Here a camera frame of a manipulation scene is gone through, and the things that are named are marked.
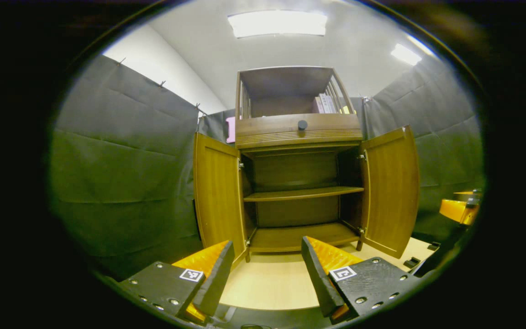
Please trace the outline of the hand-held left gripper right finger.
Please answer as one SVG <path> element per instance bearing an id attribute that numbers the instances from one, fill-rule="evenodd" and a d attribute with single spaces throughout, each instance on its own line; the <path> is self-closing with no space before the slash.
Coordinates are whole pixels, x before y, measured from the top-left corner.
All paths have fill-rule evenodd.
<path id="1" fill-rule="evenodd" d="M 362 260 L 304 236 L 301 256 L 320 310 L 329 320 L 364 319 L 383 312 L 412 294 L 421 278 L 380 257 Z"/>

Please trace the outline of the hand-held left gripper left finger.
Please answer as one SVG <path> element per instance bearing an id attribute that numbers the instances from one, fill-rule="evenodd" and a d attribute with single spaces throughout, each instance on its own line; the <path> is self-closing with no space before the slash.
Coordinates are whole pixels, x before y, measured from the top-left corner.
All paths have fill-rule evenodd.
<path id="1" fill-rule="evenodd" d="M 166 264 L 156 261 L 119 287 L 157 312 L 190 323 L 212 321 L 235 253 L 232 241 L 219 242 Z"/>

